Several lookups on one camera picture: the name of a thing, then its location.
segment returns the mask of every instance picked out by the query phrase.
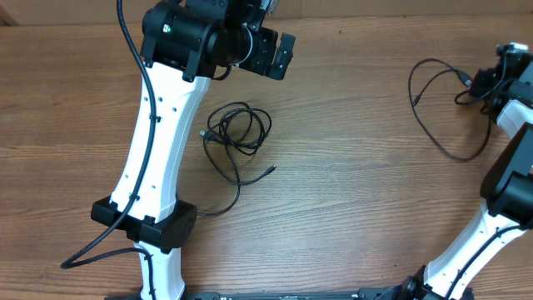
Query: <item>black cable clip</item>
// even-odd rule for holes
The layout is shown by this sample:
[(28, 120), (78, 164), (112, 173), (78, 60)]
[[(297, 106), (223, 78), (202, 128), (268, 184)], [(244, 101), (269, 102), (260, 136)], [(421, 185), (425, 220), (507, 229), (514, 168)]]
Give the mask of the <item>black cable clip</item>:
[(148, 292), (148, 295), (155, 295), (156, 294), (156, 289), (150, 289), (150, 292)]
[(150, 114), (150, 120), (157, 121), (158, 123), (160, 123), (161, 122), (161, 117), (159, 117), (159, 116), (152, 117), (152, 114)]

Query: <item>black bracket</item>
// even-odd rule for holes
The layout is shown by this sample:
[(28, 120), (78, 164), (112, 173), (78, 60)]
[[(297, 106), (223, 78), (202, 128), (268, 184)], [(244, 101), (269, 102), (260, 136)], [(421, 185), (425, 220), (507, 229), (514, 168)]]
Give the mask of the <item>black bracket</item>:
[(526, 123), (509, 143), (481, 185), (489, 214), (501, 214), (533, 229), (533, 125)]
[(252, 55), (239, 67), (262, 76), (282, 80), (292, 60), (292, 49), (296, 38), (283, 33), (280, 47), (276, 50), (277, 37), (277, 32), (262, 27), (259, 34), (253, 38)]
[[(425, 270), (426, 266), (422, 266), (415, 276), (406, 278), (401, 286), (398, 287), (396, 294), (379, 297), (377, 300), (445, 300), (444, 297), (432, 291), (433, 287), (424, 284)], [(471, 288), (465, 289), (461, 300), (474, 300), (474, 293)]]
[[(111, 226), (120, 216), (117, 204), (110, 202), (111, 196), (96, 201), (92, 205), (91, 219), (106, 226)], [(169, 253), (181, 248), (191, 236), (197, 220), (197, 207), (183, 201), (177, 201), (174, 211), (164, 220), (155, 223), (153, 217), (143, 220), (126, 216), (117, 229), (126, 231), (127, 238), (138, 243), (143, 241)]]

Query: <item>wooden table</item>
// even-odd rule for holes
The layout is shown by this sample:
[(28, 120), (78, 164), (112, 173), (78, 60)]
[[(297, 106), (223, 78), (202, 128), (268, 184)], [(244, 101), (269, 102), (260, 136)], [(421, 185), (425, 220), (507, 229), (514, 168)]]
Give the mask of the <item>wooden table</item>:
[[(285, 81), (235, 71), (196, 115), (180, 197), (225, 207), (235, 187), (214, 171), (197, 133), (230, 101), (267, 110), (274, 127), (226, 215), (198, 220), (183, 248), (191, 291), (342, 291), (400, 283), (448, 247), (479, 206), (479, 187), (506, 145), (495, 130), (475, 161), (451, 161), (412, 116), (406, 83), (422, 58), (474, 74), (496, 44), (533, 45), (531, 15), (276, 21), (297, 36)], [(142, 36), (130, 26), (135, 40)], [(140, 286), (136, 255), (63, 271), (104, 227), (94, 201), (112, 192), (137, 118), (140, 75), (118, 26), (0, 29), (0, 298), (102, 299)], [(421, 88), (440, 66), (416, 75)], [(432, 86), (419, 112), (459, 154), (482, 140), (478, 107), (457, 107), (456, 78)], [(225, 159), (219, 147), (215, 157)], [(131, 246), (113, 233), (92, 254)], [(478, 299), (529, 299), (533, 235), (505, 248), (473, 281)]]

